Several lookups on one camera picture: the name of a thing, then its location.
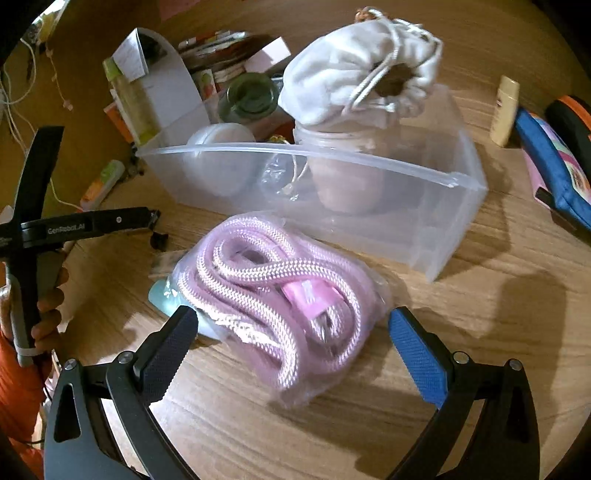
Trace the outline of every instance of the pink rope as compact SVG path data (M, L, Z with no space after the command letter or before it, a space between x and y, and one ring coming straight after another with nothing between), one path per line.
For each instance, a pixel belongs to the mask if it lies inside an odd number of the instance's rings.
M179 262L172 281L282 392L341 373L379 314L380 298L361 266L253 216L214 228ZM311 289L307 303L320 298L328 305L310 317L309 304L288 300L294 286Z

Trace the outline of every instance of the person's hand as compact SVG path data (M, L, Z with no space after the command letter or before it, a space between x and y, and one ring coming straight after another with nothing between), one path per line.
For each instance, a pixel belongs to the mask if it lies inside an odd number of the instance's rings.
M4 336L12 341L13 335L10 323L11 292L10 286L5 285L5 277L5 265L0 262L0 285L2 285L2 288L0 288L0 327ZM56 308L64 302L64 294L57 287L66 283L68 277L68 271L62 268L57 278L56 288L37 303L37 308L41 313L41 321L31 329L31 336L35 340L35 347L40 351L51 351L60 344L60 334L57 331L57 326L61 322L61 313Z

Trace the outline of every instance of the clear plastic container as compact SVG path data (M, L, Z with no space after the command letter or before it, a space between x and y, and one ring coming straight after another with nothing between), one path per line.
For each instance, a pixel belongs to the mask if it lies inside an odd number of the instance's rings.
M201 127L191 122L198 117L187 114L138 153L176 201L227 215L271 210L307 235L407 264L429 281L454 253L487 192L474 143L443 85L436 86L422 115L401 121L393 134L397 141L388 142L383 157L313 145L183 145ZM250 178L240 178L242 186L231 196L216 194L215 182L208 178L205 185L196 165L201 151L224 158L220 181L231 170L245 171L244 163L251 166ZM228 152L236 152L234 166ZM309 158L342 162L344 171L373 169L382 184L374 205L362 213L331 208L319 196ZM352 189L348 202L363 203L369 184Z

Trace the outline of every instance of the metal screw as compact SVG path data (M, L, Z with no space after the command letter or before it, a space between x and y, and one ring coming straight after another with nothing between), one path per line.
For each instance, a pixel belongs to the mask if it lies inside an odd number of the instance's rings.
M460 365L466 365L470 361L470 356L466 352L455 352L453 361Z
M76 360L74 360L73 358L70 358L64 364L64 369L66 369L66 370L72 370L76 365L78 365L78 362Z
M523 364L515 358L509 360L509 366L517 372L523 368Z
M117 361L120 364L128 364L133 359L134 359L134 353L133 352L121 352L119 354L119 356L117 357Z

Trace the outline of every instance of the round white container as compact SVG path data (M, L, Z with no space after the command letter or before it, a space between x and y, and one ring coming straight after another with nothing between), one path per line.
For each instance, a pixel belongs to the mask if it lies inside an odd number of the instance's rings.
M195 132L187 145L254 142L252 132L241 124L213 124ZM186 177L203 190L218 196L232 197L252 181L256 162L248 154L236 152L198 152L188 156Z
M335 148L387 157L390 131L345 122L338 132L317 132L295 125L294 139L300 145ZM360 214L372 210L384 192L384 171L346 161L308 157L314 185L322 204L335 212Z

